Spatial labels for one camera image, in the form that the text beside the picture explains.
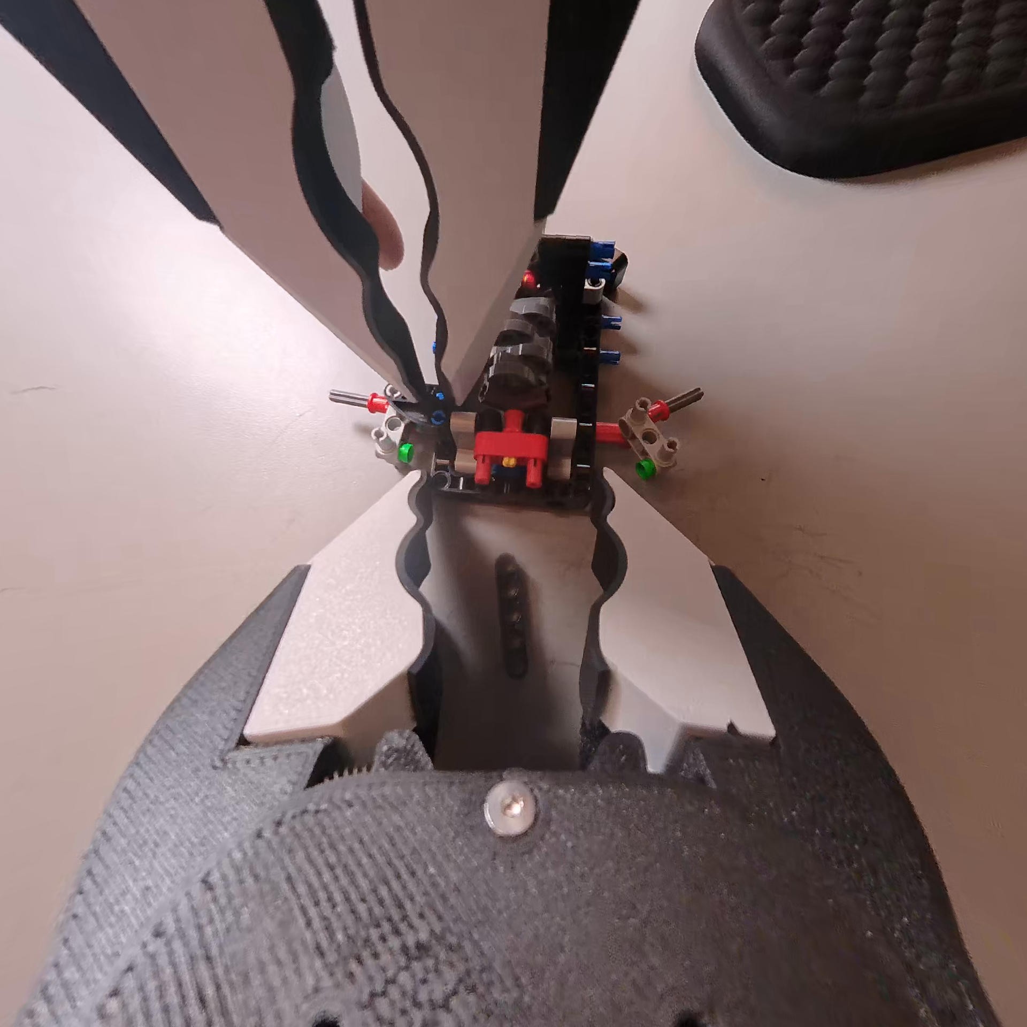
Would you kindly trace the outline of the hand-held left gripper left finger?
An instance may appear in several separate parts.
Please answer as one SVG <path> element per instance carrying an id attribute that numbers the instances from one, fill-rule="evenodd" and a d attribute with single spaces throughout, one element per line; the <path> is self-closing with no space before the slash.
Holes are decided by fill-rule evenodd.
<path id="1" fill-rule="evenodd" d="M 441 719 L 430 573 L 433 492 L 411 471 L 310 561 L 243 736 L 338 738 L 356 765 L 414 730 L 430 755 Z"/>

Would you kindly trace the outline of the black triangular lego beam assembly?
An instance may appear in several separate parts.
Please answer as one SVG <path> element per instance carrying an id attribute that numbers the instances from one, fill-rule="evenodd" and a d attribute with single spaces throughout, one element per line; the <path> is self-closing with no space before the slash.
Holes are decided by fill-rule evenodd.
<path id="1" fill-rule="evenodd" d="M 446 387 L 434 380 L 433 372 L 422 370 L 418 353 L 410 340 L 396 344 L 392 355 L 395 373 L 386 386 L 387 398 L 404 422 L 426 427 L 441 427 L 452 412 L 452 397 Z"/>

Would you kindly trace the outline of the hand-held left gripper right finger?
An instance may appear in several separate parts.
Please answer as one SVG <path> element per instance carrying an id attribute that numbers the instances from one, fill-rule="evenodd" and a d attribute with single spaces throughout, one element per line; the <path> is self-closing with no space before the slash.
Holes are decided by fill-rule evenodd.
<path id="1" fill-rule="evenodd" d="M 581 760 L 616 732 L 641 741 L 656 773 L 694 739 L 775 741 L 709 558 L 612 469 L 589 514 L 600 593 L 581 659 Z"/>

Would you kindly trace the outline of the black five-hole lego beam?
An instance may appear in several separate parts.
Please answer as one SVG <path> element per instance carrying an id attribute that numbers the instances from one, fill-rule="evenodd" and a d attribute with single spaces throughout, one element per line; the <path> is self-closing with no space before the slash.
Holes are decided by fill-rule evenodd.
<path id="1" fill-rule="evenodd" d="M 495 584 L 502 663 L 510 679 L 521 681 L 530 669 L 530 589 L 514 555 L 496 558 Z"/>

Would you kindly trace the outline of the person's right hand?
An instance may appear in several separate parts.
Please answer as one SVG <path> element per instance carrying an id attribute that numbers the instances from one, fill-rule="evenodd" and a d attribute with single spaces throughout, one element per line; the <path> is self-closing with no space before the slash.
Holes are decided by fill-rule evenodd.
<path id="1" fill-rule="evenodd" d="M 378 240 L 379 267 L 383 271 L 396 269 L 404 261 L 400 225 L 392 211 L 365 180 L 362 181 L 362 214 Z"/>

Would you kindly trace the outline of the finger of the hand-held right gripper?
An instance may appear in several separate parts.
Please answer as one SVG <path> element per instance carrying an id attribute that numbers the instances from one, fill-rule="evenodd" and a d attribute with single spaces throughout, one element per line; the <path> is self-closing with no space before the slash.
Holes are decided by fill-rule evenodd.
<path id="1" fill-rule="evenodd" d="M 365 177 L 400 223 L 385 274 L 415 354 L 454 403 L 476 387 L 545 221 L 535 188 L 549 2 L 363 2 L 386 99 L 367 101 Z"/>
<path id="2" fill-rule="evenodd" d="M 355 127 L 317 2 L 80 2 L 226 236 L 411 401 Z"/>

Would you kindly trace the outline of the lego chassis assembly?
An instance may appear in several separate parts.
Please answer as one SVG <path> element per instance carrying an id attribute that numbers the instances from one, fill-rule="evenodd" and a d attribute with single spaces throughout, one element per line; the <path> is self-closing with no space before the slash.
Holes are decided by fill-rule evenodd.
<path id="1" fill-rule="evenodd" d="M 404 422 L 384 392 L 332 390 L 335 404 L 380 417 L 379 458 L 400 470 L 424 466 L 440 493 L 519 507 L 583 509 L 592 501 L 597 449 L 629 451 L 650 481 L 675 467 L 678 439 L 665 421 L 703 398 L 700 388 L 667 400 L 640 397 L 615 421 L 597 418 L 600 369 L 618 350 L 602 346 L 623 319 L 605 308 L 612 240 L 544 236 L 533 252 L 477 388 L 429 430 Z"/>

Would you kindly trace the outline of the black textured wrist rest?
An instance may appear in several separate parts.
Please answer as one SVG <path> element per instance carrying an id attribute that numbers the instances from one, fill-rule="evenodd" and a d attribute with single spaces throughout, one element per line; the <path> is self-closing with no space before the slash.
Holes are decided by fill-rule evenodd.
<path id="1" fill-rule="evenodd" d="M 1024 1 L 718 1 L 695 58 L 741 138 L 815 179 L 1026 135 Z"/>

